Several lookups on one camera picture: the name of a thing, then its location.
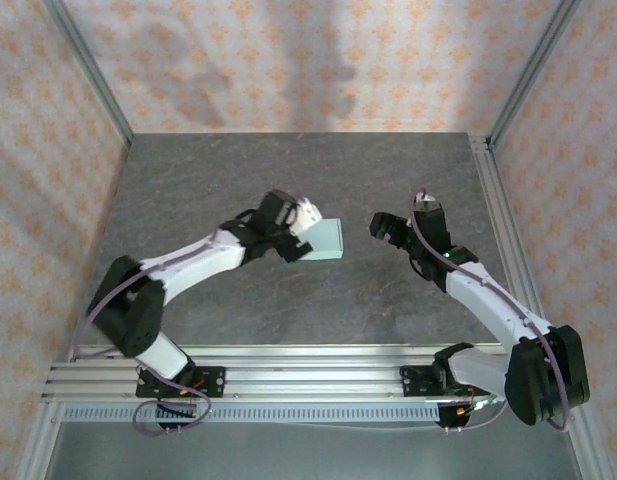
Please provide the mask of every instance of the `mounting plate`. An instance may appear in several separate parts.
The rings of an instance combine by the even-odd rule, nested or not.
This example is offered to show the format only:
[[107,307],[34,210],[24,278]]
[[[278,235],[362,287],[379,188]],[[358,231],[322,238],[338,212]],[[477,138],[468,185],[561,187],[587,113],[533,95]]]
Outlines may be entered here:
[[[210,398],[222,398],[224,396],[224,388],[226,386],[226,368],[225,367],[206,367],[195,366],[192,378],[202,381],[196,387],[201,393]],[[147,370],[139,372],[137,380],[137,390],[135,395],[138,398],[188,398],[195,397],[190,393],[182,395],[176,388],[169,387],[157,380]]]
[[[444,388],[438,378],[437,369],[432,365],[405,365],[399,368],[404,397],[453,396],[470,397],[470,385],[455,384]],[[475,396],[490,395],[489,392],[474,387]]]

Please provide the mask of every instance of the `granite table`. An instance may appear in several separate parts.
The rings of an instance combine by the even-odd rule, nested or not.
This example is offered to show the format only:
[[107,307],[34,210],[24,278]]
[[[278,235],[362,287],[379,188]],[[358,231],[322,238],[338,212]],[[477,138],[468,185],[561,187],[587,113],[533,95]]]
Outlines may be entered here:
[[[130,149],[91,292],[110,263],[158,256],[254,208],[272,188],[306,195],[340,218],[338,260],[286,264],[274,252],[191,288],[164,311],[183,345],[489,342],[459,303],[411,270],[407,255],[368,233],[376,211],[406,216],[426,187],[453,241],[506,285],[465,134],[146,134]],[[90,332],[91,343],[107,343]]]

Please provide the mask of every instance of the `stone surface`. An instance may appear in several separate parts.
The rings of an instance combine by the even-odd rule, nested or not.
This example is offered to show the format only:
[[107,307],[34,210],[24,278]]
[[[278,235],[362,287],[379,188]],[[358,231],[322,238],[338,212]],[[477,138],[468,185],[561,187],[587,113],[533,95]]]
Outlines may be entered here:
[[[406,216],[426,187],[453,241],[505,285],[465,134],[138,135],[101,245],[110,263],[176,250],[280,188],[341,218],[339,260],[286,264],[271,252],[179,295],[163,329],[190,344],[438,344],[492,341],[460,304],[417,277],[403,251],[370,237],[376,211]],[[103,341],[95,333],[89,341]]]

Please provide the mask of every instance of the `metal frame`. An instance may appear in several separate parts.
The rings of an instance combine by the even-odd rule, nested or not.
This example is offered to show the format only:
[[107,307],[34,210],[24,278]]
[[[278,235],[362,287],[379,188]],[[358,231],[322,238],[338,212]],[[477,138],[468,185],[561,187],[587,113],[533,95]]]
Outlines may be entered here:
[[535,80],[539,77],[544,65],[548,61],[550,54],[557,45],[557,42],[559,42],[561,34],[570,24],[570,20],[580,3],[581,0],[562,0],[557,7],[548,24],[548,28],[541,36],[532,55],[530,55],[526,67],[493,126],[492,132],[488,137],[491,149],[496,149],[503,139],[517,112],[521,109],[521,105],[534,85]]
[[503,260],[508,289],[530,310],[545,317],[494,156],[484,137],[470,137],[470,145]]
[[32,425],[16,480],[44,480],[55,448],[65,406],[42,403]]
[[[446,345],[184,347],[199,365],[226,367],[221,403],[403,402],[403,365],[430,365]],[[479,347],[505,355],[496,344]],[[88,347],[84,353],[99,350]],[[136,402],[137,363],[114,356],[52,365],[43,390],[51,402]],[[417,397],[438,404],[462,397]]]

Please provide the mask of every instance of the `wall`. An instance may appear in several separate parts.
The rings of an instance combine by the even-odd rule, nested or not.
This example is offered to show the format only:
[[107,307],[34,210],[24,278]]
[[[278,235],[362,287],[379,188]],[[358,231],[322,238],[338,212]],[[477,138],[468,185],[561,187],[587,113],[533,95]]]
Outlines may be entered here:
[[617,471],[617,0],[582,2],[497,159],[549,318],[583,337]]
[[68,0],[139,133],[485,135],[558,0]]
[[41,2],[0,0],[0,479],[65,354],[124,157]]

